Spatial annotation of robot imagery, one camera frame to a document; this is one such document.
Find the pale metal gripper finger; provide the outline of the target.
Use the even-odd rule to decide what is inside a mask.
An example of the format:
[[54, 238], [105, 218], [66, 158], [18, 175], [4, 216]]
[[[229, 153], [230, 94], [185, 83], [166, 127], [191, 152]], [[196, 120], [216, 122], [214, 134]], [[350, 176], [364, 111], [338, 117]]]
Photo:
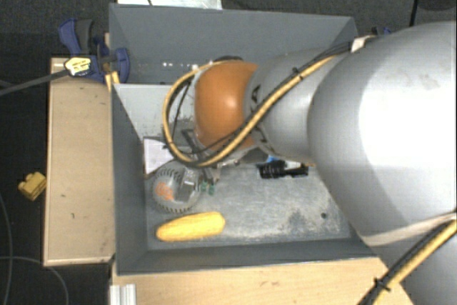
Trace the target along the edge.
[[201, 170], [185, 169], [182, 179], [182, 185], [188, 189], [197, 189], [201, 180]]
[[194, 186], [181, 186], [176, 194], [176, 200], [189, 203], [198, 199], [198, 190]]

